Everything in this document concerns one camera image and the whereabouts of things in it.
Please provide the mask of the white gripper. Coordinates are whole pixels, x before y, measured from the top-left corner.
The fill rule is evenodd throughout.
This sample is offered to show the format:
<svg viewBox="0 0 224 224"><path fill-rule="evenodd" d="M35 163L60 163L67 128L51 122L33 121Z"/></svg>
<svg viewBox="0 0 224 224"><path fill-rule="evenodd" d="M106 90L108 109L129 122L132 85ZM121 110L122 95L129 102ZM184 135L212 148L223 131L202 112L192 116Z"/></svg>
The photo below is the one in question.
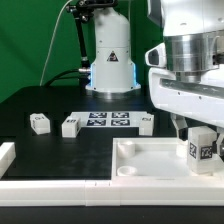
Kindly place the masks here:
<svg viewBox="0 0 224 224"><path fill-rule="evenodd" d="M200 83L177 81L173 72L161 68L151 68L148 77L151 100L156 108L174 113L179 139L188 136L184 117L224 128L224 67L206 72ZM218 133L216 148L224 158L224 133Z"/></svg>

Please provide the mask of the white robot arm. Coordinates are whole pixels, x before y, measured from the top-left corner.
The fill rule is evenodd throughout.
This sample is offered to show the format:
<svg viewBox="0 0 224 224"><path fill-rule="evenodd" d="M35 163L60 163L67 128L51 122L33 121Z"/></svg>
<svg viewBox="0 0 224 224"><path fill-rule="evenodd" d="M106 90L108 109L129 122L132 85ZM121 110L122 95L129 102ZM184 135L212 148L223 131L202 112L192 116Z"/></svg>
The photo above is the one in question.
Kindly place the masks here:
<svg viewBox="0 0 224 224"><path fill-rule="evenodd" d="M224 0L147 0L163 41L145 54L154 106L217 128L224 156ZM139 87L130 26L108 1L94 11L96 59L87 89L108 97Z"/></svg>

